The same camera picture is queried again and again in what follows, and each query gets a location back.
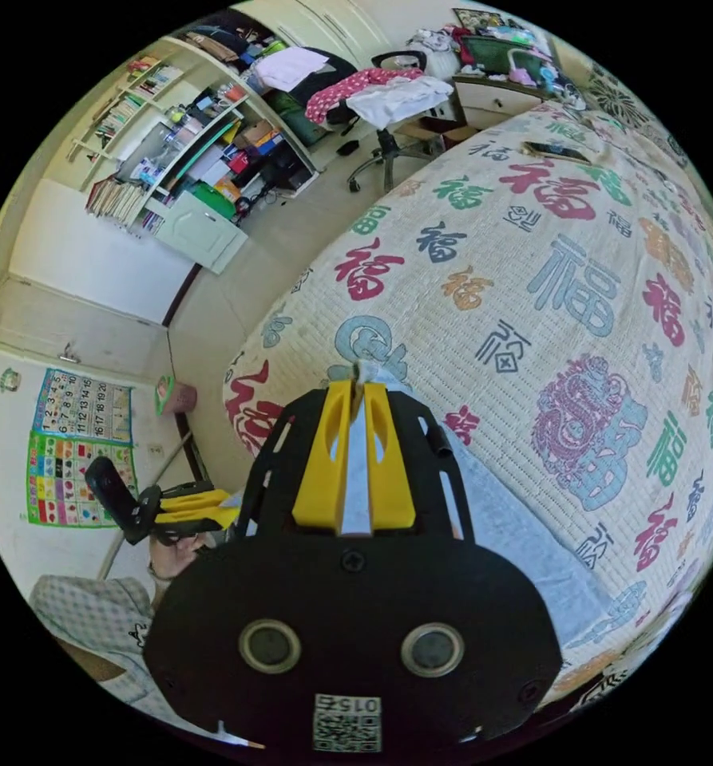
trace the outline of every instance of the qr code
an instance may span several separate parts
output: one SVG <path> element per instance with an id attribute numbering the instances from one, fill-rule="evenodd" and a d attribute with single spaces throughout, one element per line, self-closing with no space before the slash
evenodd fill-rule
<path id="1" fill-rule="evenodd" d="M 316 696 L 314 750 L 381 752 L 381 729 L 377 697 Z"/>

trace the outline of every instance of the door handle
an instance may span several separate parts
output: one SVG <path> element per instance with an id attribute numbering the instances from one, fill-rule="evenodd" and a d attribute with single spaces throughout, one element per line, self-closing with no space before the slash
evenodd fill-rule
<path id="1" fill-rule="evenodd" d="M 330 24 L 332 24 L 332 26 L 336 29 L 336 31 L 338 32 L 340 37 L 343 38 L 343 40 L 347 40 L 348 39 L 348 35 L 345 32 L 343 32 L 343 28 L 340 26 L 340 24 L 337 23 L 336 20 L 333 19 L 332 16 L 330 16 L 327 13 L 325 13 L 324 17 L 325 17 L 326 20 L 329 21 Z"/>
<path id="2" fill-rule="evenodd" d="M 281 24 L 279 24 L 279 32 L 281 32 L 282 35 L 284 35 L 284 37 L 289 39 L 289 41 L 293 45 L 297 45 L 298 48 L 302 48 L 303 47 L 302 45 L 300 45 L 300 43 L 297 40 L 295 40 L 295 37 L 292 34 L 290 34 L 288 30 L 284 29 L 284 27 Z"/>
<path id="3" fill-rule="evenodd" d="M 66 344 L 66 347 L 63 349 L 63 353 L 58 354 L 58 358 L 61 361 L 70 362 L 73 365 L 78 365 L 81 363 L 81 359 L 71 350 L 70 343 Z"/>

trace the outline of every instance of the office chair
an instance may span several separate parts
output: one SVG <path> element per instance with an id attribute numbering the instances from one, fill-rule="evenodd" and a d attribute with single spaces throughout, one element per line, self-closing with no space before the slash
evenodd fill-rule
<path id="1" fill-rule="evenodd" d="M 382 68 L 382 64 L 384 64 L 389 59 L 396 58 L 398 56 L 411 57 L 415 59 L 417 61 L 417 67 L 423 72 L 426 71 L 428 57 L 422 51 L 418 50 L 400 50 L 394 51 L 393 53 L 384 53 L 381 56 L 375 56 L 372 59 L 372 63 L 374 66 Z M 428 160 L 433 156 L 432 152 L 429 151 L 428 145 L 425 141 L 416 141 L 409 146 L 402 148 L 397 144 L 393 134 L 389 133 L 387 128 L 378 130 L 377 133 L 378 142 L 380 144 L 379 148 L 372 152 L 371 159 L 359 165 L 358 168 L 356 168 L 356 170 L 354 170 L 354 172 L 351 173 L 351 175 L 348 177 L 348 188 L 353 193 L 356 193 L 361 189 L 358 184 L 358 177 L 373 165 L 384 164 L 386 166 L 385 191 L 387 194 L 394 188 L 394 162 L 397 157 L 413 157 L 418 160 Z"/>

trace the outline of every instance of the wrist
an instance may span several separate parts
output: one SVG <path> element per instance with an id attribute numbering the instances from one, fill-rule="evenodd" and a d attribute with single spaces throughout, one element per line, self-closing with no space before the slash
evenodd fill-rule
<path id="1" fill-rule="evenodd" d="M 154 581 L 154 584 L 158 589 L 164 590 L 175 579 L 174 577 L 160 577 L 154 570 L 154 566 L 149 562 L 148 568 L 149 577 Z"/>

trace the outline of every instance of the drawer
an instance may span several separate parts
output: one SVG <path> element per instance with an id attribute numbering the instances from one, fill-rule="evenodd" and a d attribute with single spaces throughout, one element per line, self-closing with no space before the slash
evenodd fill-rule
<path id="1" fill-rule="evenodd" d="M 539 96 L 519 93 L 507 88 L 496 88 L 493 85 L 458 82 L 457 88 L 463 107 L 486 109 L 487 112 L 501 112 L 509 116 L 528 112 L 542 102 Z"/>
<path id="2" fill-rule="evenodd" d="M 493 128 L 495 125 L 499 125 L 501 122 L 505 122 L 510 119 L 509 114 L 503 112 L 488 112 L 486 109 L 463 109 L 465 112 L 465 122 L 470 125 L 471 128 L 478 128 L 479 130 L 486 130 L 487 128 Z"/>

